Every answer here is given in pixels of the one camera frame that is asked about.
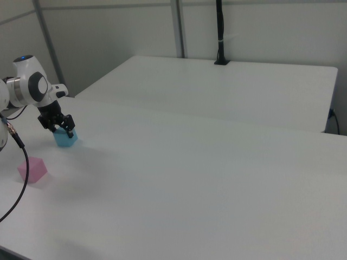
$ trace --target white tabletop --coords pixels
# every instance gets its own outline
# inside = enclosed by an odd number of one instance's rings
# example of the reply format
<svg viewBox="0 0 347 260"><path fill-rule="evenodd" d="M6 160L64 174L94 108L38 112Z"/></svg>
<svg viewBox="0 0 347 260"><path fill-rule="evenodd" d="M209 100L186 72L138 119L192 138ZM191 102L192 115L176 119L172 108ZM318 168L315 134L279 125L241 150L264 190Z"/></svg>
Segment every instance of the white tabletop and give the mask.
<svg viewBox="0 0 347 260"><path fill-rule="evenodd" d="M49 174L0 224L0 245L47 259L345 259L347 139L63 98L58 148L28 107L14 125ZM24 157L0 153L0 215Z"/></svg>
<svg viewBox="0 0 347 260"><path fill-rule="evenodd" d="M325 130L337 69L135 56L76 96L305 131Z"/></svg>

